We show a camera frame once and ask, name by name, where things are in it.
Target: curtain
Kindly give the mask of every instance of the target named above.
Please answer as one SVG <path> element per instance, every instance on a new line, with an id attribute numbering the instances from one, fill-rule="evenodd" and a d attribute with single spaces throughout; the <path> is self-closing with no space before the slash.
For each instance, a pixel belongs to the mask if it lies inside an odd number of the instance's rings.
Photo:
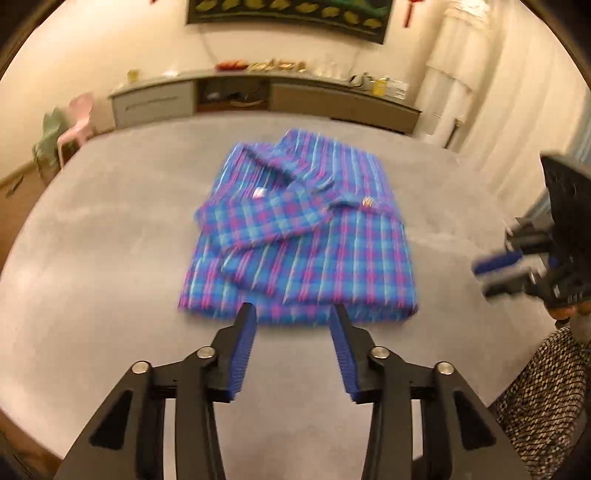
<path id="1" fill-rule="evenodd" d="M 480 5 L 475 11 L 474 5 Z M 456 119 L 470 108 L 489 51 L 488 6 L 483 0 L 452 0 L 427 62 L 416 107 L 422 112 L 414 136 L 442 147 Z"/>
<path id="2" fill-rule="evenodd" d="M 493 78 L 455 150 L 508 216 L 522 216 L 544 190 L 540 152 L 568 151 L 589 89 L 545 23 L 519 0 L 503 3 L 506 33 Z"/>
<path id="3" fill-rule="evenodd" d="M 585 110 L 579 125 L 579 131 L 575 136 L 568 151 L 569 156 L 579 160 L 584 165 L 591 166 L 591 95 L 586 94 Z M 545 215 L 550 211 L 550 196 L 545 190 L 534 206 L 525 215 L 534 218 Z"/>

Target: shirt cuff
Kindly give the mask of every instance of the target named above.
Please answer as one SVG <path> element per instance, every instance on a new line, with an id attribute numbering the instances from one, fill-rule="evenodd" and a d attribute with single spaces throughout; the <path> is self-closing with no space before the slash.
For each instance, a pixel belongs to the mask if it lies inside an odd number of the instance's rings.
<path id="1" fill-rule="evenodd" d="M 302 235 L 331 217 L 321 196 L 297 184 L 265 197 L 206 204 L 196 213 L 202 231 L 222 252 Z"/>
<path id="2" fill-rule="evenodd" d="M 328 205 L 331 208 L 349 207 L 366 213 L 385 215 L 401 221 L 401 216 L 396 205 L 391 202 L 380 202 L 373 197 L 358 195 L 356 193 L 340 192 L 338 189 L 330 189 L 319 195 L 322 196 L 325 205 Z"/>

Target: floor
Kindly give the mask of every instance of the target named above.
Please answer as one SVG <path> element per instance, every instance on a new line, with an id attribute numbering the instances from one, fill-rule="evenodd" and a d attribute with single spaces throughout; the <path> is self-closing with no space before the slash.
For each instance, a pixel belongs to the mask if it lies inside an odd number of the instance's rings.
<path id="1" fill-rule="evenodd" d="M 46 188 L 45 182 L 35 170 L 25 173 L 22 183 L 7 198 L 11 184 L 0 187 L 0 271 L 18 232 Z"/>
<path id="2" fill-rule="evenodd" d="M 31 209 L 45 191 L 42 180 L 32 169 L 24 174 L 22 183 L 7 197 L 14 182 L 0 187 L 0 272 L 8 253 Z M 43 475 L 53 476 L 61 460 L 39 446 L 0 410 L 0 435 L 16 450 L 19 457 Z"/>

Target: cabinet drawer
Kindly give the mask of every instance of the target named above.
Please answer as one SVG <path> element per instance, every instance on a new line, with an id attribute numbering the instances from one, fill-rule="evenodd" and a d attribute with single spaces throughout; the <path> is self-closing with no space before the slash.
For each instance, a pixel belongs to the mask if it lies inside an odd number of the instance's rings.
<path id="1" fill-rule="evenodd" d="M 194 82 L 157 85 L 113 98 L 117 128 L 193 115 Z"/>
<path id="2" fill-rule="evenodd" d="M 404 134 L 413 132 L 420 114 L 404 105 L 369 95 L 280 83 L 271 86 L 270 110 L 327 116 Z"/>

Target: plaid shirt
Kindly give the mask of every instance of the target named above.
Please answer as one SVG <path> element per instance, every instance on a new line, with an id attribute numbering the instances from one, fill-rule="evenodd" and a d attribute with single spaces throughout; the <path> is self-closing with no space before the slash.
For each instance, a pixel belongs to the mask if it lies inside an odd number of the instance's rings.
<path id="1" fill-rule="evenodd" d="M 292 129 L 277 145 L 238 144 L 210 199 L 179 305 L 262 323 L 327 323 L 344 303 L 357 321 L 417 310 L 404 227 L 372 155 Z"/>

